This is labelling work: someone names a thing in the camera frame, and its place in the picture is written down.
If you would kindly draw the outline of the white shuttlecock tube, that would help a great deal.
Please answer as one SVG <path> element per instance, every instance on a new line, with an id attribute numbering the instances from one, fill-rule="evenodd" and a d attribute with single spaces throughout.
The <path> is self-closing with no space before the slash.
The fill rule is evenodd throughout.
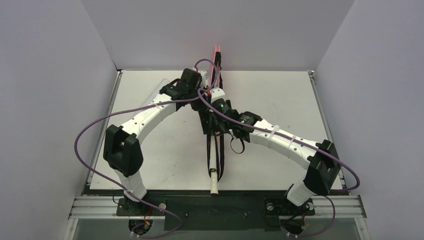
<path id="1" fill-rule="evenodd" d="M 154 90 L 151 92 L 151 94 L 145 99 L 145 101 L 141 104 L 141 107 L 148 106 L 153 102 L 153 100 L 156 98 L 156 96 L 159 94 L 162 87 L 169 84 L 170 81 L 166 78 L 162 79 L 160 83 L 154 88 Z"/>

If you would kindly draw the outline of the pink badminton racket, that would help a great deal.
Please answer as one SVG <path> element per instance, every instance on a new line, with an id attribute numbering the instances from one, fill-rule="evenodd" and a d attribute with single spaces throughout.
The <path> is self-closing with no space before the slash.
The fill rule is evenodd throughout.
<path id="1" fill-rule="evenodd" d="M 210 137 L 210 158 L 208 164 L 208 170 L 210 173 L 210 195 L 216 196 L 219 194 L 218 191 L 218 178 L 219 178 L 219 153 L 218 145 L 215 136 Z"/>

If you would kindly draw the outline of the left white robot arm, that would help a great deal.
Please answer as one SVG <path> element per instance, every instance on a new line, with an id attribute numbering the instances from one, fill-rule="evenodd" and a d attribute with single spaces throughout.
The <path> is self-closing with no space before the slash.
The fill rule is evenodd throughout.
<path id="1" fill-rule="evenodd" d="M 128 121 L 111 124 L 106 129 L 103 159 L 118 175 L 124 198 L 136 215 L 149 210 L 149 201 L 145 198 L 148 191 L 140 174 L 144 162 L 141 143 L 165 118 L 191 104 L 198 96 L 197 90 L 204 86 L 200 72 L 185 68 L 179 78 L 163 79 L 144 101 L 144 108 Z"/>

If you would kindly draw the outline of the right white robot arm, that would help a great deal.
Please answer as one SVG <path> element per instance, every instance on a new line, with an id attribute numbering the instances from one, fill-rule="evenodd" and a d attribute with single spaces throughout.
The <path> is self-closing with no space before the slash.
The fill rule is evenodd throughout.
<path id="1" fill-rule="evenodd" d="M 316 142 L 288 133 L 257 114 L 237 112 L 223 97 L 208 101 L 202 96 L 200 100 L 212 112 L 214 133 L 229 134 L 243 144 L 267 147 L 305 169 L 303 179 L 289 187 L 282 201 L 286 213 L 294 215 L 312 196 L 330 193 L 341 168 L 331 141 Z"/>

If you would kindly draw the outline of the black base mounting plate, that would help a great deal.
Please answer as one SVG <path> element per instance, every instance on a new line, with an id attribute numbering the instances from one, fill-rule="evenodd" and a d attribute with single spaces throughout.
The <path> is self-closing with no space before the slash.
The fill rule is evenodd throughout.
<path id="1" fill-rule="evenodd" d="M 146 237 L 154 228 L 169 234 L 177 231 L 248 231 L 262 229 L 266 232 L 289 231 L 301 234 L 306 228 L 306 217 L 315 214 L 312 197 L 303 205 L 293 205 L 286 199 L 286 191 L 277 190 L 224 190 L 218 195 L 203 191 L 182 190 L 151 191 L 144 203 L 130 203 L 122 192 L 109 196 L 120 208 L 122 216 L 143 216 L 127 220 L 133 236 Z M 330 196 L 331 223 L 335 221 L 335 205 Z"/>

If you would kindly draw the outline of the aluminium frame rail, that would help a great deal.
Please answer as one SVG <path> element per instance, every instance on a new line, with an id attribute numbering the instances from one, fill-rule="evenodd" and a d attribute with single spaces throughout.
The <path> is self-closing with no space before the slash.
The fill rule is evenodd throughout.
<path id="1" fill-rule="evenodd" d="M 336 195 L 329 197 L 335 206 L 336 218 L 367 218 L 362 199 L 359 195 Z M 322 196 L 312 197 L 314 218 L 330 218 L 332 205 Z M 70 219 L 142 219 L 143 216 L 120 215 L 120 207 L 113 202 L 111 196 L 77 196 L 73 201 Z"/>

